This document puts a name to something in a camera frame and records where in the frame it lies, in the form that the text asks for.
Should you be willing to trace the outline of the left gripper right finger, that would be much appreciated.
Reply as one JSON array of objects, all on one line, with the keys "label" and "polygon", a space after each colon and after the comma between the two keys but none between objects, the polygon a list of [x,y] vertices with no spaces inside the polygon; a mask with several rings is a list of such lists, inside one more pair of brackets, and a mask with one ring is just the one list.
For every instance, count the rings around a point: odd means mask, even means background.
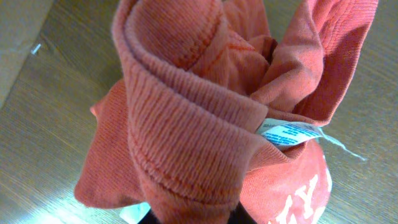
[{"label": "left gripper right finger", "polygon": [[239,202],[237,207],[231,212],[228,224],[256,224],[256,222],[245,210],[242,203]]}]

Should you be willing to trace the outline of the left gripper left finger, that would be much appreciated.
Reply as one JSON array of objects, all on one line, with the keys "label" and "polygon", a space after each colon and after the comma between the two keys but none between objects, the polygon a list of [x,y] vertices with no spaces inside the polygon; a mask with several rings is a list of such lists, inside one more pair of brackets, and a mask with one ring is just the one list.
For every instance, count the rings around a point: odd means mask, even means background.
[{"label": "left gripper left finger", "polygon": [[138,224],[160,224],[157,217],[149,210],[146,215],[139,221]]}]

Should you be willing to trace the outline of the red printed t-shirt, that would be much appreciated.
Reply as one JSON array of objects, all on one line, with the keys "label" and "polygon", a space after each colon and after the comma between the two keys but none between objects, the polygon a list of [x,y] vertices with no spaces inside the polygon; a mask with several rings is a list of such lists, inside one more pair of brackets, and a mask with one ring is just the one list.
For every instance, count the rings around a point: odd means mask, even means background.
[{"label": "red printed t-shirt", "polygon": [[148,203],[161,223],[316,223],[331,181],[315,138],[343,99],[377,1],[303,1],[280,42],[262,1],[119,3],[123,77],[94,105],[75,198]]}]

